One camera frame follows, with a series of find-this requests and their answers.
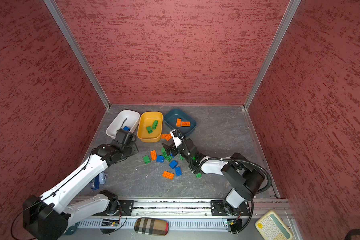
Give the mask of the orange lego brick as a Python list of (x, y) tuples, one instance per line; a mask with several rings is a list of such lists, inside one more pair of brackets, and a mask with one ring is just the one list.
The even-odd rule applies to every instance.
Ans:
[(176, 121), (176, 127), (181, 127), (182, 125), (182, 120), (181, 119), (177, 119)]

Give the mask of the orange lego bottom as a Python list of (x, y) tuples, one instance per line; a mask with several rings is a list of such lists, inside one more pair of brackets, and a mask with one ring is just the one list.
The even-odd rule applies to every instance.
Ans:
[(164, 171), (163, 174), (162, 174), (162, 177), (164, 177), (166, 179), (169, 179), (169, 180), (173, 180), (174, 176), (175, 175), (173, 173), (170, 173), (170, 172), (167, 172), (167, 171)]

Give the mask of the green long lego brick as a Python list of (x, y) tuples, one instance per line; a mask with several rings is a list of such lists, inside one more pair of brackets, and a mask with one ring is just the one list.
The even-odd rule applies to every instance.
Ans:
[(158, 120), (155, 120), (152, 124), (152, 129), (155, 130), (157, 128), (158, 124), (159, 124)]

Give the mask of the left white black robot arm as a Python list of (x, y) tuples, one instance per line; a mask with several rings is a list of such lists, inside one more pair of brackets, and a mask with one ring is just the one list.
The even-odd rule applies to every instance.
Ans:
[(118, 196), (107, 190), (76, 204), (71, 201), (108, 167), (137, 154), (136, 140), (134, 133), (118, 130), (110, 144), (92, 149), (89, 157), (56, 186), (39, 197), (29, 196), (23, 203), (23, 228), (37, 240), (57, 240), (69, 227), (92, 215), (128, 216)]

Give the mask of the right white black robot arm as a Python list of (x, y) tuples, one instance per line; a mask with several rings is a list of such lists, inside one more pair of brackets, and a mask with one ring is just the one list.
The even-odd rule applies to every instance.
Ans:
[(222, 201), (221, 208), (227, 215), (235, 215), (243, 203), (252, 201), (256, 194), (272, 186), (269, 172), (239, 153), (225, 158), (211, 157), (201, 153), (179, 129), (172, 130), (169, 136), (172, 143), (162, 144), (167, 156), (182, 157), (194, 175), (214, 174), (226, 178), (232, 189)]

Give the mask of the green flat lego plate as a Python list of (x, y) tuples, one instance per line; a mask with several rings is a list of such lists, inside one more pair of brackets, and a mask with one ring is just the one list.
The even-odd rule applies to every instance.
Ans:
[(172, 156), (171, 155), (167, 155), (166, 153), (162, 153), (162, 156), (168, 161), (168, 162), (170, 162), (171, 160), (172, 160)]

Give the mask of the white plastic container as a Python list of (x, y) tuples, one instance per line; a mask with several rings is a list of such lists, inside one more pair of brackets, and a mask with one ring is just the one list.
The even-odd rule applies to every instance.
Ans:
[(106, 130), (106, 134), (114, 140), (117, 135), (117, 131), (119, 129), (123, 129), (123, 127), (125, 126), (129, 127), (130, 132), (133, 133), (138, 127), (139, 121), (140, 114), (138, 112), (131, 110), (123, 110), (109, 125)]

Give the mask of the yellow plastic container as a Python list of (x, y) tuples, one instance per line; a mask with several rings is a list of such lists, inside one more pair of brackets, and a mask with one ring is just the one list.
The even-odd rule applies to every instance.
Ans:
[[(146, 127), (151, 126), (155, 120), (158, 120), (159, 124), (151, 134), (146, 130)], [(161, 112), (145, 112), (141, 115), (138, 138), (144, 143), (156, 143), (161, 139), (163, 129), (163, 114)]]

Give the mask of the plaid fabric case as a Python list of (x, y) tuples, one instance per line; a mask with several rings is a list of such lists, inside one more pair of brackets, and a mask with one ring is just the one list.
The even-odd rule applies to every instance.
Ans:
[(139, 218), (135, 222), (134, 230), (138, 234), (165, 236), (169, 231), (169, 223), (154, 218)]

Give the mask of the yellow calculator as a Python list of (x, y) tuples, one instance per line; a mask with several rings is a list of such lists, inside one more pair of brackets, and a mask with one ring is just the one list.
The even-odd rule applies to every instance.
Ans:
[(268, 211), (255, 223), (264, 240), (293, 240), (294, 235), (273, 210)]

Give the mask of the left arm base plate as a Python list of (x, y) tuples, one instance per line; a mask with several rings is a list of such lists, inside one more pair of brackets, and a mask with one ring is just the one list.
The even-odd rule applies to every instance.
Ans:
[(134, 203), (134, 200), (111, 200), (105, 213), (108, 216), (130, 216)]

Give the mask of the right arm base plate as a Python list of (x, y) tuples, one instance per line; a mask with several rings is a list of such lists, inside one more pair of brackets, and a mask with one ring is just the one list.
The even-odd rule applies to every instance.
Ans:
[(250, 215), (250, 205), (248, 202), (244, 201), (240, 204), (239, 207), (232, 207), (228, 204), (227, 201), (212, 200), (211, 204), (211, 213), (214, 217), (221, 216), (249, 216)]

